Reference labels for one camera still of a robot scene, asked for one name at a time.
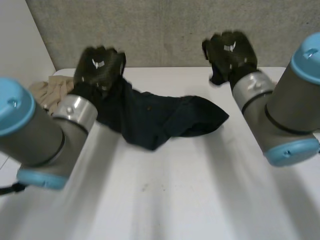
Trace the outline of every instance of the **glove logo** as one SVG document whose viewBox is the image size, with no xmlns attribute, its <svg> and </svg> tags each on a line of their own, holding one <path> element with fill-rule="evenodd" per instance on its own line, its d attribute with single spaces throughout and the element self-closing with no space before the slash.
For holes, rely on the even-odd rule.
<svg viewBox="0 0 320 240">
<path fill-rule="evenodd" d="M 230 45 L 230 46 L 224 45 L 224 46 L 223 46 L 223 50 L 229 51 L 229 52 L 233 52 L 234 49 L 236 48 L 236 43 L 237 43 L 237 42 L 235 41 L 233 45 Z"/>
</svg>

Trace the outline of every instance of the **white wall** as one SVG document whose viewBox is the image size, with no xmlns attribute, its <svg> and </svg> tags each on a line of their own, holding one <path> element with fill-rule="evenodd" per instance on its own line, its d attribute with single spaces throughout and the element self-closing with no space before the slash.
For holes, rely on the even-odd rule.
<svg viewBox="0 0 320 240">
<path fill-rule="evenodd" d="M 0 0 L 0 76 L 25 87 L 47 81 L 55 67 L 25 0 Z"/>
</svg>

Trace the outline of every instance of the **crumpled fabric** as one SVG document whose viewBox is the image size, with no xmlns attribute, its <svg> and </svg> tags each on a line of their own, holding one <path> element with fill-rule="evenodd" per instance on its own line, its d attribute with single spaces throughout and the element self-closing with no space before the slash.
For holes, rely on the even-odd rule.
<svg viewBox="0 0 320 240">
<path fill-rule="evenodd" d="M 74 78 L 70 76 L 49 76 L 48 82 L 41 81 L 32 84 L 29 91 L 34 99 L 49 115 L 58 108 L 62 99 L 74 89 Z"/>
<path fill-rule="evenodd" d="M 89 100 L 97 121 L 133 145 L 154 151 L 171 137 L 195 137 L 215 131 L 229 115 L 199 96 L 158 96 L 139 92 L 120 76 L 107 97 L 94 86 L 78 83 L 70 94 Z"/>
</svg>

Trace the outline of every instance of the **silver metal ring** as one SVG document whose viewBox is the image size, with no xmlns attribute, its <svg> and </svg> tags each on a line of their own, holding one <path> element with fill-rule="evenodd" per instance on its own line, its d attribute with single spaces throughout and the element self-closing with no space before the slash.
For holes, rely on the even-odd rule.
<svg viewBox="0 0 320 240">
<path fill-rule="evenodd" d="M 68 119 L 90 132 L 98 116 L 98 111 L 87 99 L 69 94 L 62 100 L 52 116 Z"/>
<path fill-rule="evenodd" d="M 262 72 L 253 72 L 241 78 L 233 87 L 233 98 L 240 108 L 252 98 L 275 89 L 275 84 Z"/>
</svg>

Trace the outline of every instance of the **black cable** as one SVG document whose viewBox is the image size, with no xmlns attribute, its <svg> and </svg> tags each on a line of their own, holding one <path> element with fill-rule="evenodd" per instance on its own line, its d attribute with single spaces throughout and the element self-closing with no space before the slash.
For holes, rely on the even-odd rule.
<svg viewBox="0 0 320 240">
<path fill-rule="evenodd" d="M 11 186 L 7 187 L 1 187 L 0 188 L 0 196 L 6 195 L 6 194 L 11 194 L 11 193 L 19 193 L 22 192 L 28 187 L 28 185 L 22 184 L 20 182 L 16 182 L 12 184 Z"/>
</svg>

